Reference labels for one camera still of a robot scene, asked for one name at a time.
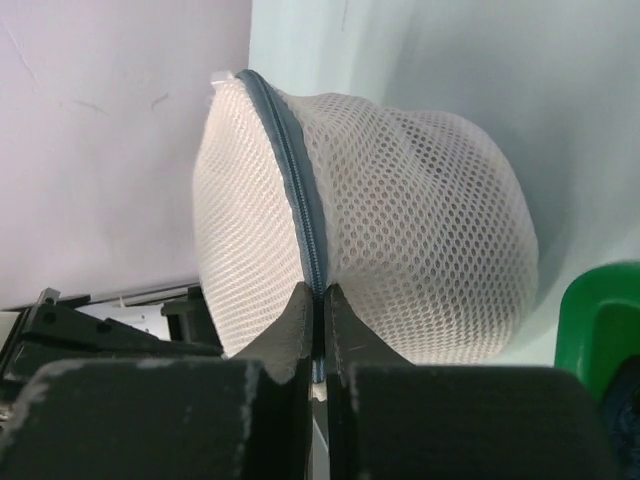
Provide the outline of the white mesh laundry bag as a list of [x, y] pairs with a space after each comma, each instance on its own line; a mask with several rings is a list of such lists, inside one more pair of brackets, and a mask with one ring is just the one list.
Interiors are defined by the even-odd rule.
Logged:
[[244, 70], [214, 84], [193, 175], [202, 292], [227, 357], [298, 283], [340, 286], [414, 364], [505, 349], [534, 304], [538, 242], [510, 163], [477, 125]]

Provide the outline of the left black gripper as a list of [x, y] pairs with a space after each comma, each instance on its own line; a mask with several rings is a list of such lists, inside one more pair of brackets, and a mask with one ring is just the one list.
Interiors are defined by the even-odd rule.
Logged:
[[15, 400], [42, 366], [65, 359], [220, 357], [221, 342], [197, 285], [97, 301], [54, 289], [1, 313], [1, 398]]

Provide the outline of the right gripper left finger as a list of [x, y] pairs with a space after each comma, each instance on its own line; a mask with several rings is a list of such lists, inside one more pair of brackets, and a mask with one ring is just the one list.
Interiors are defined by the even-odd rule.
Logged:
[[1, 398], [5, 479], [308, 479], [314, 301], [231, 359], [65, 359]]

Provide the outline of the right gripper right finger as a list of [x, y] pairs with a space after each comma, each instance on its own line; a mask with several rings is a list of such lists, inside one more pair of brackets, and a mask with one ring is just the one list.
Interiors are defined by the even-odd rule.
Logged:
[[324, 299], [334, 479], [618, 479], [587, 390], [549, 367], [415, 366], [331, 286]]

